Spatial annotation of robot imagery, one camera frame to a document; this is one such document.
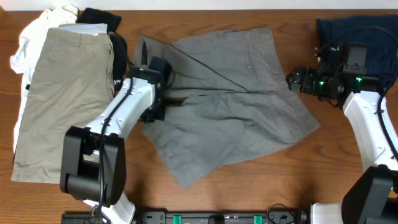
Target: dark blue cloth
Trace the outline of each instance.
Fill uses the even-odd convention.
[[[320,45],[324,45],[337,35],[363,26],[379,26],[388,30],[398,38],[398,16],[354,16],[333,20],[317,20],[317,30]],[[388,85],[392,76],[398,69],[397,46],[393,39],[383,31],[363,29],[347,34],[332,43],[332,47],[348,44],[350,42],[366,44],[365,65],[368,75],[378,77],[384,86]]]

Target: waistband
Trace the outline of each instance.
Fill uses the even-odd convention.
[[[67,30],[50,28],[47,32],[47,39],[63,39],[76,44],[109,44],[109,36],[107,34],[90,35],[78,34]]]

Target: white wall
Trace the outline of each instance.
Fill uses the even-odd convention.
[[[398,9],[398,0],[0,0],[6,11],[42,11],[66,2],[80,10]]]

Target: wooden surface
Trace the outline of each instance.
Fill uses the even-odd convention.
[[[213,30],[270,27],[285,73],[298,65],[316,66],[316,18],[398,11],[114,11],[123,19],[118,32],[133,55],[140,35],[172,42]],[[59,223],[65,211],[88,207],[61,193],[54,184],[11,182],[12,130],[20,103],[21,77],[9,65],[18,36],[40,12],[7,12],[0,22],[0,223]],[[168,210],[266,210],[273,203],[289,207],[342,200],[362,174],[354,134],[341,110],[300,94],[321,128],[278,153],[220,167],[182,189],[163,165],[155,147],[137,125],[126,145],[125,193],[138,207]],[[398,92],[387,96],[391,120],[398,128]]]

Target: camera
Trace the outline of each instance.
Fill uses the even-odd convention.
[[[348,44],[337,49],[329,47],[315,51],[318,69],[295,68],[286,76],[289,90],[300,90],[317,96],[319,100],[337,100],[334,106],[340,109],[351,92],[383,92],[380,80],[367,74],[366,45]]]

